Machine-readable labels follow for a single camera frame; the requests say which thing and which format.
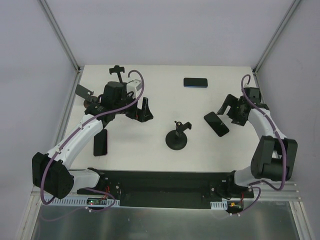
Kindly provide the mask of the black clamp phone stand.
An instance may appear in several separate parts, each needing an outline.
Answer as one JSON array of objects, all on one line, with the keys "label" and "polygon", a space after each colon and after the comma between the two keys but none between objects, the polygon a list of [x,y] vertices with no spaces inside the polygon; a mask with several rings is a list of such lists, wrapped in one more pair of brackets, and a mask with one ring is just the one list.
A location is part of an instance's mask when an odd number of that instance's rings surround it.
[{"label": "black clamp phone stand", "polygon": [[109,74],[116,74],[120,83],[123,83],[121,73],[125,73],[125,68],[120,65],[115,65],[114,67],[109,68]]}]

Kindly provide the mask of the blue edged black phone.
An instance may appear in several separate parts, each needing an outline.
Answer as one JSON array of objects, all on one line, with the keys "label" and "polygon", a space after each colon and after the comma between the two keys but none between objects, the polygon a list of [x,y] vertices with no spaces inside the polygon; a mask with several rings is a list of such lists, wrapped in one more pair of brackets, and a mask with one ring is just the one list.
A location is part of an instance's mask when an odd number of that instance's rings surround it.
[{"label": "blue edged black phone", "polygon": [[207,88],[208,79],[198,77],[185,77],[183,79],[183,86],[186,88]]}]

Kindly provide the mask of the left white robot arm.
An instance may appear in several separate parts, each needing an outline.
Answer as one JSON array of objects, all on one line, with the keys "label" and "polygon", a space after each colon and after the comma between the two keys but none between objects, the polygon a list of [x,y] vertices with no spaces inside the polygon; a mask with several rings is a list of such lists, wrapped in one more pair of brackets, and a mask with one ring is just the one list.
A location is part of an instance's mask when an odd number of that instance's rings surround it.
[{"label": "left white robot arm", "polygon": [[77,85],[75,93],[84,100],[84,115],[55,147],[47,153],[37,152],[33,156],[33,185],[57,199],[84,188],[89,188],[96,195],[102,194],[106,183],[101,179],[101,173],[93,168],[73,171],[70,167],[92,138],[105,134],[106,126],[116,115],[125,115],[141,123],[153,119],[148,98],[142,98],[144,87],[144,82],[138,79],[130,82],[109,81],[103,94],[95,96],[89,89]]}]

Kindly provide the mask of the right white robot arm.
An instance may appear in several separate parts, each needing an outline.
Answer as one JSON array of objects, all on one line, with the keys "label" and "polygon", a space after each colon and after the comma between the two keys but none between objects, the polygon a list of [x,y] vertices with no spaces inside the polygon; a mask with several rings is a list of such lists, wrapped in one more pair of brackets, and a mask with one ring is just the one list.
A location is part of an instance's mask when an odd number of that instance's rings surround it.
[{"label": "right white robot arm", "polygon": [[275,191],[281,191],[293,173],[298,143],[289,139],[276,126],[270,108],[262,102],[259,88],[245,87],[241,97],[228,94],[218,110],[226,114],[233,124],[250,123],[259,142],[248,167],[235,170],[233,180],[225,184],[225,192],[237,197],[243,187],[265,183]]}]

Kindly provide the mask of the black round base phone stand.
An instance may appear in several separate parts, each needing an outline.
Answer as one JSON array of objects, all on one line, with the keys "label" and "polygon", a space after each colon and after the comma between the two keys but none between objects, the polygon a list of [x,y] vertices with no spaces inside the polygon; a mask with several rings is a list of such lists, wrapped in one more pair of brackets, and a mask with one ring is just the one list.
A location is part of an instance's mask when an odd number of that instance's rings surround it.
[{"label": "black round base phone stand", "polygon": [[180,121],[174,121],[174,123],[175,129],[167,133],[165,143],[170,149],[179,151],[187,145],[188,138],[184,131],[191,130],[192,124],[190,122],[182,124]]}]

